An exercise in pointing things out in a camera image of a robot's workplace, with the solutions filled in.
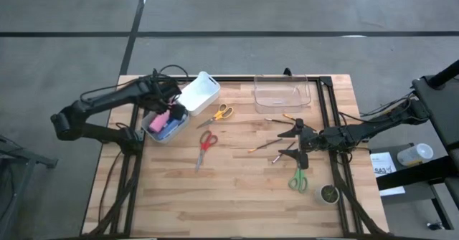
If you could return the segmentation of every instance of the concrete floor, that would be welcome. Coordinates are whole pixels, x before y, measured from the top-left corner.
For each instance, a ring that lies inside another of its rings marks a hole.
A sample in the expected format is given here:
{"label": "concrete floor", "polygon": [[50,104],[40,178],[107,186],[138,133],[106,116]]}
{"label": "concrete floor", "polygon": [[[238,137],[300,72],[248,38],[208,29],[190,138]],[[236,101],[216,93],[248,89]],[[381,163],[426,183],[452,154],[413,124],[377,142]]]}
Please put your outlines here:
{"label": "concrete floor", "polygon": [[[138,0],[0,0],[0,32],[128,32]],[[140,31],[459,30],[459,0],[146,0]],[[118,78],[127,38],[0,38],[0,134],[42,155],[59,158],[38,168],[14,238],[77,236],[100,152],[94,140],[56,139],[50,115],[83,91]],[[166,64],[189,73],[349,73],[360,110],[409,92],[411,80],[458,58],[458,37],[137,39],[130,75]],[[108,112],[91,117],[105,125]],[[400,126],[370,146],[427,143],[445,151],[431,124]],[[459,211],[437,187],[459,227]],[[429,231],[438,217],[429,201],[384,206],[398,236],[457,239],[458,231]]]}

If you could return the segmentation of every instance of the red-handled scissors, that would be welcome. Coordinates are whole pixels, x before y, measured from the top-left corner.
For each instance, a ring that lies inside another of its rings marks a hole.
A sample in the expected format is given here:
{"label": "red-handled scissors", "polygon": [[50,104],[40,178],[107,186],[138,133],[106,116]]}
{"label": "red-handled scissors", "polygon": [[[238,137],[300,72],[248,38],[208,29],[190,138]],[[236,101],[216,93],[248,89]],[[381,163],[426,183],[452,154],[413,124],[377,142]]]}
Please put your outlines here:
{"label": "red-handled scissors", "polygon": [[201,143],[201,152],[199,152],[198,162],[196,163],[196,172],[199,170],[199,167],[202,163],[202,158],[204,158],[204,154],[206,153],[207,149],[210,146],[217,143],[218,137],[213,135],[211,131],[207,130],[201,135],[201,139],[199,142]]}

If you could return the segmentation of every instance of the scissor handle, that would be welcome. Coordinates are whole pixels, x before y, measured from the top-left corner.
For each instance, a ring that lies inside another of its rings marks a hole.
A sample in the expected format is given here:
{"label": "scissor handle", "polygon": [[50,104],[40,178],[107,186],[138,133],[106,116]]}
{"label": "scissor handle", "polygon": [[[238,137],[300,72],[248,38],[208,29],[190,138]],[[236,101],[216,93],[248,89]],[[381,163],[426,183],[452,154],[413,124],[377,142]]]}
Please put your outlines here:
{"label": "scissor handle", "polygon": [[217,143],[218,137],[213,135],[211,131],[207,130],[201,135],[199,142],[201,143],[201,149],[207,150],[210,146]]}
{"label": "scissor handle", "polygon": [[295,172],[295,176],[288,181],[288,187],[293,190],[298,190],[300,193],[305,193],[308,189],[308,179],[304,176],[301,170],[297,170]]}
{"label": "scissor handle", "polygon": [[233,108],[227,107],[223,112],[219,111],[219,113],[215,115],[215,120],[228,118],[230,115],[232,115],[232,112],[233,112]]}
{"label": "scissor handle", "polygon": [[218,111],[219,112],[224,112],[227,108],[228,108],[228,105],[220,104],[220,106],[218,107]]}

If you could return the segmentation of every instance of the white paper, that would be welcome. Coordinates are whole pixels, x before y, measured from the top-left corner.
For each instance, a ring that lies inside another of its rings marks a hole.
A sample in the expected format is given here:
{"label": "white paper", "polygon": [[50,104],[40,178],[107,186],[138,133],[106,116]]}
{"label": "white paper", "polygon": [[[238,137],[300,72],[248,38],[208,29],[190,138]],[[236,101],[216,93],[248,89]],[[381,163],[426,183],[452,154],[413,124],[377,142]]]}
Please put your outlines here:
{"label": "white paper", "polygon": [[[370,157],[372,158],[373,172],[377,178],[397,171],[390,153],[372,153]],[[403,186],[379,191],[380,196],[390,196],[401,193],[404,193]]]}

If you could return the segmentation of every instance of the scissor blade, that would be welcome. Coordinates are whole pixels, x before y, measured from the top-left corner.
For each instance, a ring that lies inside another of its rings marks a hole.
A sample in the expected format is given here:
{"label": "scissor blade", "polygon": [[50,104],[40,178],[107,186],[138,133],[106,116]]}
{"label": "scissor blade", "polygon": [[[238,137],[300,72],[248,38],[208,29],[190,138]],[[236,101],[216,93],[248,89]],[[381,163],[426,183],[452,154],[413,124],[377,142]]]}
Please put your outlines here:
{"label": "scissor blade", "polygon": [[205,150],[201,150],[199,152],[198,162],[196,163],[196,172],[199,171],[199,167],[201,166],[202,158],[204,157],[204,153],[205,153]]}
{"label": "scissor blade", "polygon": [[210,124],[213,123],[213,122],[214,122],[214,119],[211,118],[211,119],[207,120],[206,122],[202,123],[202,124],[201,124],[200,126],[198,126],[196,129],[200,129],[201,127],[204,127],[204,126],[206,126],[206,125],[210,125]]}
{"label": "scissor blade", "polygon": [[199,167],[201,166],[202,157],[199,155],[198,162],[196,163],[196,172],[199,171]]}

